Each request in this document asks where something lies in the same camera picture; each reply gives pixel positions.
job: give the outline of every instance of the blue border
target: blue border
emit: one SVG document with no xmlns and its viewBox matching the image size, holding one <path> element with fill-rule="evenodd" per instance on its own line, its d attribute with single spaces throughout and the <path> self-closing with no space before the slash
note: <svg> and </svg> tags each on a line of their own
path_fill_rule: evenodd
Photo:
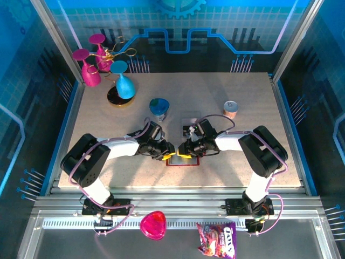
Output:
<svg viewBox="0 0 345 259">
<path fill-rule="evenodd" d="M 286 110 L 286 113 L 287 113 L 287 116 L 288 116 L 288 119 L 289 119 L 289 122 L 290 122 L 290 125 L 291 125 L 292 134 L 293 134 L 293 136 L 295 138 L 297 149 L 298 149 L 298 152 L 299 152 L 300 157 L 301 157 L 302 165 L 303 165 L 303 168 L 304 168 L 304 171 L 305 171 L 305 175 L 306 175 L 306 178 L 307 178 L 307 183 L 308 183 L 309 188 L 310 188 L 310 193 L 311 193 L 312 196 L 317 196 L 318 193 L 317 193 L 316 188 L 315 188 L 315 184 L 314 184 L 314 181 L 313 181 L 313 178 L 312 178 L 312 174 L 311 174 L 311 172 L 309 170 L 309 166 L 308 166 L 307 159 L 306 159 L 306 156 L 305 156 L 303 148 L 302 148 L 300 137 L 298 136 L 297 128 L 296 128 L 295 123 L 293 121 L 293 117 L 292 117 L 291 111 L 289 109 L 289 104 L 287 102 L 286 95 L 285 95 L 284 89 L 282 88 L 282 84 L 281 84 L 280 80 L 278 80 L 278 88 L 279 88 L 279 91 L 280 91 L 280 94 L 281 94 L 281 97 L 282 97 L 282 101 L 284 102 L 284 105 L 285 105 L 285 108 L 286 108 L 285 110 Z"/>
<path fill-rule="evenodd" d="M 53 154 L 52 154 L 52 158 L 50 160 L 50 163 L 49 163 L 49 166 L 48 166 L 48 170 L 47 170 L 47 174 L 45 176 L 45 179 L 44 179 L 44 182 L 43 182 L 43 185 L 42 185 L 41 192 L 40 192 L 39 196 L 45 196 L 45 192 L 47 191 L 47 188 L 48 188 L 48 185 L 49 185 L 49 180 L 50 180 L 50 177 L 52 176 L 52 173 L 53 173 L 53 167 L 54 167 L 54 164 L 56 163 L 56 158 L 57 158 L 57 155 L 58 155 L 59 147 L 61 145 L 61 141 L 62 141 L 64 133 L 65 133 L 65 129 L 66 129 L 66 126 L 67 126 L 67 121 L 68 121 L 68 118 L 69 118 L 71 110 L 72 110 L 72 105 L 73 105 L 75 94 L 76 94 L 77 89 L 78 89 L 78 85 L 79 85 L 78 81 L 76 80 L 75 83 L 74 83 L 74 86 L 73 86 L 73 91 L 72 91 L 72 94 L 71 94 L 71 97 L 70 97 L 70 102 L 68 103 L 68 106 L 67 106 L 67 109 L 66 109 L 66 114 L 64 116 L 63 124 L 61 125 L 61 129 L 60 129 L 60 132 L 59 132 L 59 135 L 58 135 L 58 139 L 56 141 L 55 148 L 54 148 L 54 151 L 53 151 Z"/>
</svg>

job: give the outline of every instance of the gear logo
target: gear logo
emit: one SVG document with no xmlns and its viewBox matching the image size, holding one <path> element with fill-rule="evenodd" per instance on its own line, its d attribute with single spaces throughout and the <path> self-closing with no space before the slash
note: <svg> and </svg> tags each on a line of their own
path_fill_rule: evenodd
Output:
<svg viewBox="0 0 345 259">
<path fill-rule="evenodd" d="M 182 16 L 187 18 L 187 15 L 194 15 L 195 11 L 199 11 L 200 6 L 205 3 L 205 0 L 157 0 L 154 5 L 162 15 L 180 19 Z"/>
</svg>

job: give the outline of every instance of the blue cup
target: blue cup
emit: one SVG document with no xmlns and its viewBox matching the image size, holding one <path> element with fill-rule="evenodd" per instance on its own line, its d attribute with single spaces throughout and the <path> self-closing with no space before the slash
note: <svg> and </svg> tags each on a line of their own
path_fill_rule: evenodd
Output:
<svg viewBox="0 0 345 259">
<path fill-rule="evenodd" d="M 150 111 L 157 116 L 159 122 L 162 122 L 167 117 L 169 106 L 169 102 L 162 98 L 152 99 L 149 105 Z"/>
</svg>

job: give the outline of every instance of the blue wine glass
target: blue wine glass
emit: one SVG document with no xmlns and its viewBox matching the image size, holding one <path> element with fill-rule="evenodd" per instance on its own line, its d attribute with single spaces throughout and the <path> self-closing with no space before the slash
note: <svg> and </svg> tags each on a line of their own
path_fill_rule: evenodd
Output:
<svg viewBox="0 0 345 259">
<path fill-rule="evenodd" d="M 135 95 L 135 88 L 132 80 L 122 74 L 127 68 L 127 63 L 122 60 L 115 61 L 110 66 L 110 71 L 120 76 L 116 82 L 116 89 L 118 90 L 119 97 L 122 99 L 130 99 Z"/>
</svg>

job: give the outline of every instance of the small can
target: small can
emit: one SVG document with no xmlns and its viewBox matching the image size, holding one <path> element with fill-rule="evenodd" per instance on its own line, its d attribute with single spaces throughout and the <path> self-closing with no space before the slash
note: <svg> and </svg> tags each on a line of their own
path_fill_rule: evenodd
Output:
<svg viewBox="0 0 345 259">
<path fill-rule="evenodd" d="M 230 119 L 235 118 L 238 111 L 238 104 L 234 101 L 227 101 L 223 107 L 223 114 Z"/>
</svg>

